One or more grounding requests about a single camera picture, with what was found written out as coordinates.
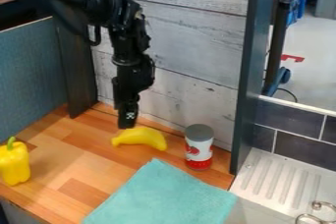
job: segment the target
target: white wooden wall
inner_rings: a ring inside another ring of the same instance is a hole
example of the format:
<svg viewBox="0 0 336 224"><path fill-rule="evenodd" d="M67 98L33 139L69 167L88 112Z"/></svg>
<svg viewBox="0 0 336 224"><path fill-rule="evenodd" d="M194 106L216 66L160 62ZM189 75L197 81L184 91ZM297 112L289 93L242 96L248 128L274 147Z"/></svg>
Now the white wooden wall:
<svg viewBox="0 0 336 224"><path fill-rule="evenodd" d="M248 0L138 0L157 65L141 93L142 116L178 130L203 123L231 149ZM93 48L99 99L112 101L113 49L107 31Z"/></svg>

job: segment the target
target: bell pepper stem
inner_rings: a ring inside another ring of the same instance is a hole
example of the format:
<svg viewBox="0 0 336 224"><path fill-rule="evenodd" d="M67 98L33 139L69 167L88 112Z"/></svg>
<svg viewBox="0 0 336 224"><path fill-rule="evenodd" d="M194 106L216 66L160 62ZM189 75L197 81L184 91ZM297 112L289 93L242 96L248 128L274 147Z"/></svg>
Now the bell pepper stem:
<svg viewBox="0 0 336 224"><path fill-rule="evenodd" d="M7 149L8 150L12 150L13 149L13 143L15 142L15 137L11 137L9 138L8 142L7 142Z"/></svg>

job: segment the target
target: teal towel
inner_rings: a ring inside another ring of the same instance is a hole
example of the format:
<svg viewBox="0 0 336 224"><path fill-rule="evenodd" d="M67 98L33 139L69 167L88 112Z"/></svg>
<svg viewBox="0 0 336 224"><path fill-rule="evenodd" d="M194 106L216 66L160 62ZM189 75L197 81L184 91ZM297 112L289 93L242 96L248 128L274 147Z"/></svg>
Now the teal towel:
<svg viewBox="0 0 336 224"><path fill-rule="evenodd" d="M235 202L231 193L153 159L84 224L223 224Z"/></svg>

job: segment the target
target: can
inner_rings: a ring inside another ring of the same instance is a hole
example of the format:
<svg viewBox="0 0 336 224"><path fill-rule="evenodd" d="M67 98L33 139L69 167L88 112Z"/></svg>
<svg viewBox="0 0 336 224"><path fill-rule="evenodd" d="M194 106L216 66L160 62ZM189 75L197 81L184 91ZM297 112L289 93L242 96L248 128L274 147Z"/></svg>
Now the can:
<svg viewBox="0 0 336 224"><path fill-rule="evenodd" d="M212 163L213 130L201 124L186 128L186 163L194 170L206 170Z"/></svg>

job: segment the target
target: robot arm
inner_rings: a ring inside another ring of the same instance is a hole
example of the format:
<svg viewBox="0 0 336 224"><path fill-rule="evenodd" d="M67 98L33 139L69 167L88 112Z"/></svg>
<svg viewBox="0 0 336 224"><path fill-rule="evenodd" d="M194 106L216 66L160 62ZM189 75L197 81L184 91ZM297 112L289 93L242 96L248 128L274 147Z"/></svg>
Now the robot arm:
<svg viewBox="0 0 336 224"><path fill-rule="evenodd" d="M118 110L118 126L132 128L139 113L139 93L154 82L155 65L144 54L150 37L145 30L145 16L133 0L60 0L80 8L88 23L95 26L96 41L100 43L100 28L108 28L117 66L117 77L112 80L114 107Z"/></svg>

